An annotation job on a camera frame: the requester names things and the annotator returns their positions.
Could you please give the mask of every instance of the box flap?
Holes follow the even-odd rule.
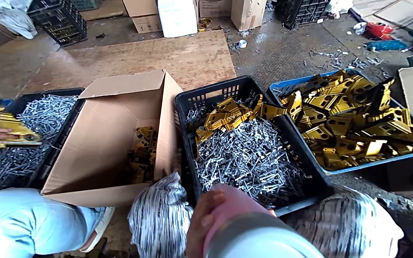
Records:
[[[111,96],[160,88],[165,70],[125,74],[95,79],[82,93],[80,99]]]
[[[131,205],[136,196],[149,186],[151,186],[151,183],[121,185],[85,191],[45,194],[43,196],[82,207],[119,207]]]

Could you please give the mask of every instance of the black plastic crate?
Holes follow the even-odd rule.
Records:
[[[216,91],[220,91],[218,95],[210,97],[210,95],[214,95]],[[256,84],[255,80],[251,76],[245,75],[195,90],[182,92],[176,96],[175,102],[178,108],[179,126],[185,147],[185,155],[187,157],[188,172],[191,174],[196,200],[199,199],[203,191],[195,169],[196,164],[193,154],[193,147],[195,147],[196,144],[195,133],[188,134],[187,132],[186,116],[189,110],[200,109],[207,105],[215,105],[229,97],[232,97],[235,101],[244,101],[258,94],[262,94],[262,101],[272,103],[267,94]],[[319,167],[315,166],[311,152],[303,147],[303,140],[298,137],[288,121],[282,117],[276,117],[272,120],[272,123],[278,128],[281,138],[287,140],[291,145],[291,150],[294,151],[297,156],[297,164],[299,167],[307,176],[312,176],[311,179],[307,178],[304,181],[302,190],[305,197],[298,198],[297,200],[294,199],[290,201],[289,205],[275,209],[277,216],[281,216],[322,200],[333,193],[333,188],[326,175]]]
[[[276,10],[281,11],[288,29],[299,24],[318,21],[325,13],[329,0],[278,0]]]
[[[70,0],[34,0],[28,15],[62,47],[87,39],[87,22]]]
[[[55,95],[55,96],[76,96],[80,95],[84,88],[72,88],[72,89],[61,89],[61,90],[51,90],[51,91],[42,91],[36,93],[25,94],[19,97],[17,100],[14,101],[10,106],[8,106],[5,111],[8,111],[15,116],[22,113],[27,106],[27,103],[32,102],[34,100],[42,99],[45,95]],[[50,172],[50,167],[55,163],[57,160],[58,154],[63,147],[63,144],[66,141],[66,138],[71,131],[72,125],[76,121],[76,118],[79,114],[79,111],[82,109],[85,100],[79,99],[77,100],[76,104],[71,109],[68,117],[66,118],[65,122],[60,128],[60,131],[57,137],[50,147],[43,158],[41,164],[38,165],[36,170],[30,177],[30,180],[27,182],[26,187],[42,189],[44,183],[47,179],[47,176]]]

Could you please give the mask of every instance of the metal scrap pile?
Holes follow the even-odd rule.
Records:
[[[47,95],[27,104],[17,115],[26,127],[41,136],[42,144],[32,148],[0,149],[0,190],[25,187],[32,173],[42,163],[46,151],[52,146],[77,96]]]
[[[138,142],[129,153],[132,169],[131,183],[140,184],[151,181],[154,177],[154,161],[156,160],[157,131],[152,126],[134,129]]]
[[[286,109],[263,103],[262,95],[243,103],[228,98],[208,114],[207,109],[188,115],[191,129],[204,125],[196,130],[196,170],[203,191],[217,183],[232,185],[267,208],[303,196],[304,173],[291,161],[294,153],[282,143],[278,129],[266,120]]]
[[[409,109],[390,107],[393,82],[376,85],[342,70],[280,101],[318,163],[333,171],[413,152]]]

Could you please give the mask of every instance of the plywood sheet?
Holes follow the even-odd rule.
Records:
[[[126,14],[122,0],[104,0],[100,8],[91,11],[82,11],[81,16],[86,21],[103,19]]]
[[[184,91],[236,77],[224,32],[217,30],[192,37],[60,49],[49,56],[22,93],[87,87],[99,77],[156,69],[166,69]]]

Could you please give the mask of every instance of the white plastic bag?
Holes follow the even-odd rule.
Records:
[[[32,0],[0,0],[0,23],[10,31],[32,39],[38,32],[26,14]]]
[[[341,13],[347,13],[348,9],[352,7],[353,0],[331,0],[326,8],[326,12],[334,17],[334,19],[339,19]]]

